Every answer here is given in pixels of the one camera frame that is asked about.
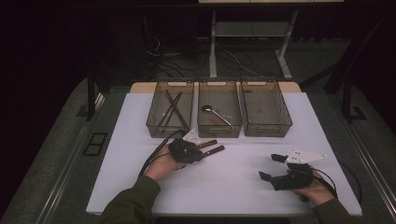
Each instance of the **floor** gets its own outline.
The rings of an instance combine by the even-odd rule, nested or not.
[[[163,62],[157,66],[156,77],[208,77],[207,40],[199,42],[200,53],[196,58],[185,58],[177,49],[167,49]],[[292,81],[301,83],[337,62],[348,44],[345,40],[290,42],[285,59]],[[282,80],[274,54],[279,46],[276,39],[220,39],[218,77],[271,76]],[[326,94],[323,90],[326,81],[327,77],[303,91],[308,94],[349,184],[361,201],[362,219],[366,224],[395,223],[394,208],[393,211],[390,208],[394,205],[396,186],[396,163],[391,159],[396,156],[396,136],[356,88],[352,91],[352,105],[358,106],[366,119],[346,122],[340,113],[341,92]],[[88,122],[86,87],[84,80],[70,95],[1,223],[97,223],[98,217],[87,214],[85,208],[130,88],[115,86],[100,95],[97,112]],[[96,157],[84,156],[81,152],[93,133],[107,133],[104,147]],[[314,217],[290,217],[289,222],[318,223]],[[157,223],[166,222],[158,219]],[[203,219],[200,223],[285,222],[257,218]]]

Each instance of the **sleeve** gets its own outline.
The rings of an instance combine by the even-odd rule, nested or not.
[[[99,223],[148,223],[160,190],[156,181],[145,175],[139,176],[131,189],[120,192],[106,206]]]
[[[351,216],[337,199],[313,208],[320,224],[361,224],[358,217]]]

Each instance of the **metal spoon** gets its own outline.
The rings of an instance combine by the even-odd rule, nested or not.
[[[203,105],[203,106],[201,107],[201,109],[202,109],[203,111],[205,111],[205,112],[212,112],[212,113],[214,113],[219,119],[221,119],[222,121],[224,121],[226,124],[228,124],[228,125],[230,125],[230,126],[233,126],[233,125],[231,125],[230,122],[228,122],[227,119],[225,119],[225,118],[222,117],[220,114],[218,114],[218,112],[216,112],[216,111],[213,109],[213,107],[212,107],[211,105]]]

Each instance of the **white tabletop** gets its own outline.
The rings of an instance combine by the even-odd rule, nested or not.
[[[160,182],[162,191],[152,212],[158,216],[295,217],[312,214],[289,190],[275,191],[262,181],[259,171],[285,175],[285,163],[271,154],[288,155],[294,148],[326,154],[312,162],[335,182],[338,197],[353,216],[361,207],[337,162],[305,93],[283,93],[293,121],[284,138],[246,137],[218,139],[225,150],[174,171]],[[130,188],[146,158],[163,139],[151,138],[146,127],[152,93],[129,93],[122,106],[87,212],[101,214],[122,190]],[[197,101],[192,126],[196,128]]]

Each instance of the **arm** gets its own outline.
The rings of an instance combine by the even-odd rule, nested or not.
[[[149,222],[152,205],[161,190],[157,181],[172,173],[177,167],[185,165],[176,162],[167,153],[169,148],[165,146],[157,154],[158,159],[154,158],[144,175],[137,178],[134,186],[120,192],[106,206],[99,223]]]
[[[315,170],[314,175],[321,178]],[[357,217],[352,217],[340,201],[334,198],[329,190],[316,179],[310,186],[295,189],[294,192],[304,195],[315,206],[313,211],[321,224],[361,223]]]

